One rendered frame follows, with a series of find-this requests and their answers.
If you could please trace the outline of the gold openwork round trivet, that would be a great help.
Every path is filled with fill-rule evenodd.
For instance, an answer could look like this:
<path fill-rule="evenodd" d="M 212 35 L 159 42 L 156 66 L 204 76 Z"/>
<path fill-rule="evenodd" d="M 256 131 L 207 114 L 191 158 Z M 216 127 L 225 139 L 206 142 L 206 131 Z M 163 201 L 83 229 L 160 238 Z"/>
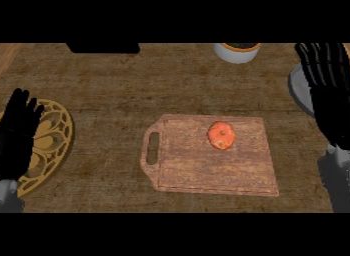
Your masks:
<path fill-rule="evenodd" d="M 18 197 L 48 180 L 66 160 L 71 145 L 73 121 L 66 108 L 48 99 L 39 99 L 38 105 L 43 106 L 43 112 L 33 136 L 29 169 L 17 181 Z"/>

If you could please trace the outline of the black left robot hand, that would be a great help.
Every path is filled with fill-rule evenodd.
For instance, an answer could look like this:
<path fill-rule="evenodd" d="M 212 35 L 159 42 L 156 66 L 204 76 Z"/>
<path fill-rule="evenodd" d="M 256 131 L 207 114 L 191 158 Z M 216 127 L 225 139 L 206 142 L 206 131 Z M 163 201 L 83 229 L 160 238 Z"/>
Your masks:
<path fill-rule="evenodd" d="M 15 88 L 0 121 L 0 181 L 18 180 L 29 168 L 43 106 Z"/>

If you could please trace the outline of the grey pan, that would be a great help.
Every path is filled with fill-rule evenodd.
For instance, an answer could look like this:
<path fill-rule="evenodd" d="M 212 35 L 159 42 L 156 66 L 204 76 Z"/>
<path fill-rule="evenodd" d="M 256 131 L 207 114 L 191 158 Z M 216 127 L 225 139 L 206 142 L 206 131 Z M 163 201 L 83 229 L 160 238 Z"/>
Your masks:
<path fill-rule="evenodd" d="M 308 116 L 314 116 L 309 87 L 302 72 L 300 64 L 296 64 L 287 77 L 287 88 L 291 99 Z"/>

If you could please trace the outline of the brown wooden cutting board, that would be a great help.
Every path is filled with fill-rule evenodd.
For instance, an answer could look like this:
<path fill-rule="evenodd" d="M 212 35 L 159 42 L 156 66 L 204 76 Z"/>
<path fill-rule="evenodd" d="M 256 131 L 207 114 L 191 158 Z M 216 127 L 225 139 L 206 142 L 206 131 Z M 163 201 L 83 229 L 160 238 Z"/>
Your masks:
<path fill-rule="evenodd" d="M 225 150 L 212 147 L 207 129 L 227 122 L 235 140 Z M 139 167 L 153 188 L 163 192 L 275 197 L 278 195 L 263 120 L 259 117 L 164 114 L 145 130 L 159 135 L 157 160 Z"/>

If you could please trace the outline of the orange squash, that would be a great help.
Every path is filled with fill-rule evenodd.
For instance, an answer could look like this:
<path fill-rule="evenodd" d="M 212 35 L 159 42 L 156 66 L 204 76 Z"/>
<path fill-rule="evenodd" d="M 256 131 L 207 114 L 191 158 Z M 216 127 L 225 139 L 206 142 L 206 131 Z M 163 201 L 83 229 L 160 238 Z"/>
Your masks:
<path fill-rule="evenodd" d="M 218 150 L 227 150 L 235 140 L 235 133 L 227 122 L 215 121 L 207 129 L 207 140 L 210 146 Z"/>

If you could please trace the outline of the white pot with orange rim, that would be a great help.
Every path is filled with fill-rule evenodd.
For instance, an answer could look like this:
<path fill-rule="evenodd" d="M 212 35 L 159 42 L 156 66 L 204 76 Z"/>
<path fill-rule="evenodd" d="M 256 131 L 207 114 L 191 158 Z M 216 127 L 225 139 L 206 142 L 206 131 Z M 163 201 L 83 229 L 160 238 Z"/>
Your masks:
<path fill-rule="evenodd" d="M 259 47 L 259 43 L 249 48 L 235 48 L 227 43 L 215 43 L 213 51 L 216 56 L 228 63 L 244 64 L 255 58 Z"/>

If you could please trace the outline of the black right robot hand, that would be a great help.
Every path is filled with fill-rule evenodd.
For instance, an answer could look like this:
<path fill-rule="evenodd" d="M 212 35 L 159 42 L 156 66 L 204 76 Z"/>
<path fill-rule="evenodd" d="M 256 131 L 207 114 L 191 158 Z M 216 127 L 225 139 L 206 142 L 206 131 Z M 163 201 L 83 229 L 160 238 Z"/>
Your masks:
<path fill-rule="evenodd" d="M 296 43 L 315 123 L 328 143 L 350 151 L 350 58 L 342 43 Z"/>

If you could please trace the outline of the black appliance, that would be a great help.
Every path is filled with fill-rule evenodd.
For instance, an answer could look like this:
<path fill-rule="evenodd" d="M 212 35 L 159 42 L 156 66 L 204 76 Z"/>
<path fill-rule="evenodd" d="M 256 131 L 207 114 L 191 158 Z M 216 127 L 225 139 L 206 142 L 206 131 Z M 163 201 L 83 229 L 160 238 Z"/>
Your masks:
<path fill-rule="evenodd" d="M 136 43 L 67 43 L 73 53 L 101 54 L 136 54 L 139 45 Z"/>

